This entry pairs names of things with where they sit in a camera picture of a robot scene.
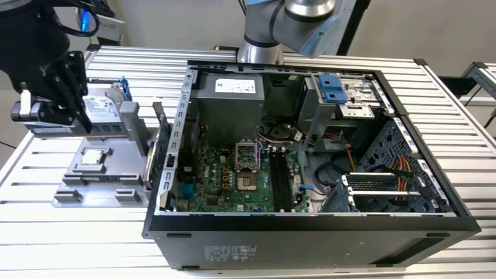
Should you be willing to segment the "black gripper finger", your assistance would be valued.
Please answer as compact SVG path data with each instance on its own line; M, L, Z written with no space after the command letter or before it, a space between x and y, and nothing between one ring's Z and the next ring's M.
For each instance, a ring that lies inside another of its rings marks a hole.
M35 69L35 95L43 100L39 118L70 125L75 119L75 55L62 55Z
M89 134L91 122L85 113L86 107L82 99L82 97L87 95L83 55L81 52L67 52L65 58L63 68L66 70L66 85L69 88L66 101L74 118L83 128L83 133Z

